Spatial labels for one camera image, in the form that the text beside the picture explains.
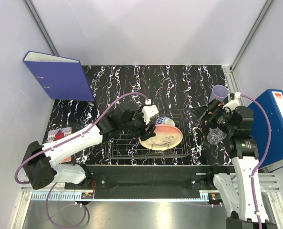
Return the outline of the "pink beige plate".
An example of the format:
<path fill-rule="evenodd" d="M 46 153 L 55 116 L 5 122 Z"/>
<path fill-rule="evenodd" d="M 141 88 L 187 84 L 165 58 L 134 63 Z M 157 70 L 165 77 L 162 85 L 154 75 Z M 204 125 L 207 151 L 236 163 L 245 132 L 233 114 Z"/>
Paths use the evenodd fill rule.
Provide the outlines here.
<path fill-rule="evenodd" d="M 150 150 L 163 151 L 176 147 L 183 139 L 182 131 L 172 125 L 159 124 L 155 125 L 156 136 L 146 141 L 141 141 L 140 144 Z"/>

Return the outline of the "lavender plastic cup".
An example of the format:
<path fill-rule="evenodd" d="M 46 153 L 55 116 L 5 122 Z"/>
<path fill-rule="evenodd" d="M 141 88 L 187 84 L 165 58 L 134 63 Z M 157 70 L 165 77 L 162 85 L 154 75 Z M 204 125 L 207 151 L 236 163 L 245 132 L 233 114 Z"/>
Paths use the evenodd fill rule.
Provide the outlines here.
<path fill-rule="evenodd" d="M 220 102 L 223 102 L 225 98 L 228 96 L 229 90 L 227 87 L 223 85 L 215 85 L 212 88 L 212 92 L 208 102 L 210 103 L 212 100 L 217 99 Z"/>

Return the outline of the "clear glass tumbler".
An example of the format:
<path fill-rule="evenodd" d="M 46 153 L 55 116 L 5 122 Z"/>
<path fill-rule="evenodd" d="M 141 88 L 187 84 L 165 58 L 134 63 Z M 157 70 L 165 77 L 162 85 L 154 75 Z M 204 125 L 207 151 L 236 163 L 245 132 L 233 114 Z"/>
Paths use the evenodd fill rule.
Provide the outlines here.
<path fill-rule="evenodd" d="M 218 127 L 215 129 L 209 128 L 209 133 L 207 135 L 207 141 L 211 145 L 217 145 L 220 143 L 223 139 L 226 138 L 226 133 L 223 132 L 221 129 Z"/>

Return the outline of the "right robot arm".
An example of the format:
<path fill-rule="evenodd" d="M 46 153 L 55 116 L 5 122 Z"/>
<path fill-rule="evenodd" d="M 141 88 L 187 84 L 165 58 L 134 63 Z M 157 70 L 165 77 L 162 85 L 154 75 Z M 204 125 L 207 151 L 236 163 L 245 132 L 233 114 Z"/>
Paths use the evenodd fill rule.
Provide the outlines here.
<path fill-rule="evenodd" d="M 263 205 L 258 146 L 251 136 L 253 110 L 235 101 L 223 104 L 214 99 L 196 108 L 196 113 L 202 124 L 226 134 L 223 144 L 232 160 L 237 187 L 225 169 L 212 167 L 205 177 L 207 187 L 217 189 L 222 198 L 228 216 L 226 228 L 276 229 Z"/>

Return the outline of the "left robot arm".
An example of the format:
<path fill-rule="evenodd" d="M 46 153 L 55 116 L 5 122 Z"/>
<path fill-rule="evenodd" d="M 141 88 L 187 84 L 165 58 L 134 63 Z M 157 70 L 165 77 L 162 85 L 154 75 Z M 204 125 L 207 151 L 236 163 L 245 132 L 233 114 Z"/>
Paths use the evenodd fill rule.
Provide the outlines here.
<path fill-rule="evenodd" d="M 51 183 L 68 183 L 82 189 L 92 187 L 93 176 L 85 165 L 62 164 L 62 161 L 86 148 L 114 139 L 122 131 L 132 133 L 142 141 L 154 137 L 158 115 L 155 105 L 133 109 L 129 104 L 119 104 L 76 133 L 49 144 L 30 143 L 22 161 L 28 183 L 34 190 Z"/>

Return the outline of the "blue white patterned bowl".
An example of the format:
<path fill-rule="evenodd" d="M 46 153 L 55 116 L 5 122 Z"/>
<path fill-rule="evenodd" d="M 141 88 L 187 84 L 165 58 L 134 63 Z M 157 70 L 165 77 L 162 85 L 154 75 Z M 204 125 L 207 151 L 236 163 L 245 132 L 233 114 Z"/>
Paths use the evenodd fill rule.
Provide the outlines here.
<path fill-rule="evenodd" d="M 156 123 L 157 125 L 159 125 L 159 124 L 166 124 L 166 125 L 175 126 L 175 122 L 174 122 L 171 118 L 166 117 L 166 116 L 160 116 L 160 117 L 158 117 L 155 123 Z"/>

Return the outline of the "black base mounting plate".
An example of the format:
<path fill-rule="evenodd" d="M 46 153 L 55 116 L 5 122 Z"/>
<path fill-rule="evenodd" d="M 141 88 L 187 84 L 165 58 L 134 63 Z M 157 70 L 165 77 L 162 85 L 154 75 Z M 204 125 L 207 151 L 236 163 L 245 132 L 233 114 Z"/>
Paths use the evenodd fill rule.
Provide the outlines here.
<path fill-rule="evenodd" d="M 95 181 L 95 199 L 192 199 L 214 190 L 214 172 L 234 173 L 234 166 L 87 165 Z"/>

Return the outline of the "picture card with red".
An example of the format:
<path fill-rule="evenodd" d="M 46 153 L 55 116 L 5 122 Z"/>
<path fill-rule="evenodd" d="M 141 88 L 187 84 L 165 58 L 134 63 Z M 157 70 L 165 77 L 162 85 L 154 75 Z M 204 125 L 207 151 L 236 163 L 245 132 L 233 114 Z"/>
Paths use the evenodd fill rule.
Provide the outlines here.
<path fill-rule="evenodd" d="M 48 132 L 47 143 L 51 143 L 72 134 L 71 127 L 59 128 Z"/>

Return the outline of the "aluminium frame post right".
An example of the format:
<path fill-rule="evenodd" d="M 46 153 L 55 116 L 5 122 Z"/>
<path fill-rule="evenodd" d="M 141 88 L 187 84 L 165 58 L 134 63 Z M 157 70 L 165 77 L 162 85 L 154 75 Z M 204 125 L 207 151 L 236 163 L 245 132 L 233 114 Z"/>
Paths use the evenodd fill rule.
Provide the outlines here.
<path fill-rule="evenodd" d="M 275 3 L 275 0 L 266 0 L 264 2 L 264 4 L 261 7 L 255 21 L 253 22 L 253 24 L 251 26 L 246 38 L 244 39 L 238 53 L 236 54 L 234 61 L 230 65 L 231 71 L 234 71 L 236 69 L 236 67 L 238 66 L 240 60 L 242 59 L 242 57 L 244 56 L 248 47 L 250 46 L 251 42 L 253 41 L 256 33 L 258 32 L 261 24 L 263 23 L 265 17 L 269 13 L 269 11 L 270 11 L 270 9 L 271 9 L 271 7 L 273 6 L 274 3 Z"/>

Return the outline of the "aluminium frame post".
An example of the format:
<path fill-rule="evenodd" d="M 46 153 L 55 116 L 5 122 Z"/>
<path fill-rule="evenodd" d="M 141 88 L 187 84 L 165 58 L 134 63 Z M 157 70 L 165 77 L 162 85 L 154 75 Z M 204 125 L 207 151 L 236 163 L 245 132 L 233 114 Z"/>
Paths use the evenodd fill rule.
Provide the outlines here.
<path fill-rule="evenodd" d="M 264 2 L 264 4 L 261 7 L 255 21 L 253 22 L 253 24 L 251 26 L 246 38 L 244 39 L 238 53 L 236 54 L 234 61 L 230 65 L 231 71 L 234 71 L 236 69 L 236 67 L 238 66 L 240 60 L 242 59 L 242 57 L 244 56 L 248 47 L 250 46 L 251 42 L 253 41 L 256 33 L 258 32 L 261 24 L 263 23 L 265 17 L 269 13 L 269 11 L 270 11 L 270 9 L 271 9 L 271 7 L 273 6 L 274 3 L 275 3 L 275 0 L 266 0 Z"/>
<path fill-rule="evenodd" d="M 34 3 L 32 0 L 23 0 L 23 3 L 25 4 L 29 14 L 31 15 L 36 27 L 38 28 L 40 34 L 42 35 L 46 45 L 48 46 L 50 52 L 54 55 L 59 55 L 59 52 L 54 45 L 54 42 L 52 38 L 50 37 L 41 17 L 40 14 L 38 13 Z"/>

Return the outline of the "aluminium frame post left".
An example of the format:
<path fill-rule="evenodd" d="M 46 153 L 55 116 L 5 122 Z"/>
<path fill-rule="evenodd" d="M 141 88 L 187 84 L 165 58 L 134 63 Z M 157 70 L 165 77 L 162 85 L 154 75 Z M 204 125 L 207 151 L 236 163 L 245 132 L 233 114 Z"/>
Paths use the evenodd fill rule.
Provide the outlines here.
<path fill-rule="evenodd" d="M 23 3 L 25 4 L 29 14 L 31 15 L 36 27 L 38 28 L 40 34 L 42 35 L 46 45 L 48 46 L 50 52 L 54 55 L 59 55 L 59 52 L 54 45 L 54 42 L 52 38 L 50 37 L 41 17 L 40 14 L 38 13 L 34 3 L 32 0 L 23 0 Z"/>

